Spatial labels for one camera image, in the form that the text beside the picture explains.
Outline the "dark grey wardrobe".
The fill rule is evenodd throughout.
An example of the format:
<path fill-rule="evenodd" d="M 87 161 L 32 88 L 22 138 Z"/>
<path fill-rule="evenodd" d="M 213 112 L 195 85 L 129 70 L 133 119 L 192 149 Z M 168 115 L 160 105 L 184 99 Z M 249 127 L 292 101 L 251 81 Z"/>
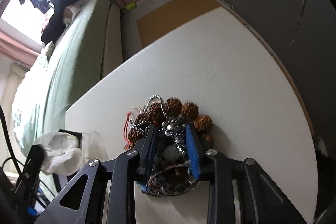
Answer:
<path fill-rule="evenodd" d="M 335 8 L 330 0 L 221 0 L 288 71 L 329 155 L 335 155 Z"/>

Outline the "person in black clothes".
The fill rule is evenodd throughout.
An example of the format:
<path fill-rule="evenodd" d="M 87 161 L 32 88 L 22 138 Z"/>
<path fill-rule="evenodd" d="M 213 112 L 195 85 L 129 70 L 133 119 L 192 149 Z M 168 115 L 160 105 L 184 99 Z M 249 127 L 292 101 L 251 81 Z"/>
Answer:
<path fill-rule="evenodd" d="M 63 14 L 66 7 L 73 5 L 78 0 L 51 0 L 54 4 L 54 13 L 42 32 L 41 41 L 47 45 L 49 42 L 56 42 L 66 28 L 63 23 Z"/>

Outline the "black jewelry box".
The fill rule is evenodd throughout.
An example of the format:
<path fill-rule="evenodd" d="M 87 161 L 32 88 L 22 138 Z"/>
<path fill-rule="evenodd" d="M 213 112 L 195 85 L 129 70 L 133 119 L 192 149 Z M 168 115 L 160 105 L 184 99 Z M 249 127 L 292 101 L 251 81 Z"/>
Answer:
<path fill-rule="evenodd" d="M 81 148 L 81 142 L 82 142 L 82 139 L 83 139 L 83 134 L 80 133 L 80 132 L 74 132 L 74 131 L 68 131 L 68 130 L 64 130 L 64 129 L 59 129 L 58 132 L 61 132 L 61 133 L 67 133 L 71 136 L 74 136 L 77 140 L 78 140 L 78 147 Z"/>

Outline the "small green toy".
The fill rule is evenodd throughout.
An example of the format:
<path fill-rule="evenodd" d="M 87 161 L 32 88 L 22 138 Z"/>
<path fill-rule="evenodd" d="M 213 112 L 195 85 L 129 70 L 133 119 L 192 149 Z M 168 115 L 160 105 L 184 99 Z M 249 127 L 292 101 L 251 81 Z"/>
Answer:
<path fill-rule="evenodd" d="M 128 4 L 128 5 L 126 5 L 125 9 L 127 11 L 131 11 L 131 10 L 134 10 L 136 7 L 137 7 L 137 4 L 135 2 L 132 2 L 132 3 Z"/>

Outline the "green bed blanket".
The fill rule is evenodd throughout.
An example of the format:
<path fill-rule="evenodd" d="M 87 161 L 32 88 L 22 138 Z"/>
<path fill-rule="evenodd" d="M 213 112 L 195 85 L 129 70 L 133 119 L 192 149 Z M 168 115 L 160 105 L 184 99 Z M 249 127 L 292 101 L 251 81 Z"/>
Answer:
<path fill-rule="evenodd" d="M 101 79 L 110 0 L 90 0 L 56 42 L 41 53 L 17 88 L 13 132 L 26 156 L 35 139 L 65 127 L 66 111 Z"/>

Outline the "white plastic bag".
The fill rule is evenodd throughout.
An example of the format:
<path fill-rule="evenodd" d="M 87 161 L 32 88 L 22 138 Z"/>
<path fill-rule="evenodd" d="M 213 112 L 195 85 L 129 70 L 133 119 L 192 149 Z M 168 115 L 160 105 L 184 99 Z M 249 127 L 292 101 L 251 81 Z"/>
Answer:
<path fill-rule="evenodd" d="M 78 140 L 67 133 L 49 132 L 38 137 L 34 145 L 41 145 L 45 153 L 42 172 L 46 175 L 69 176 L 79 171 L 90 159 L 108 160 L 100 134 L 82 134 L 81 148 L 78 147 Z"/>

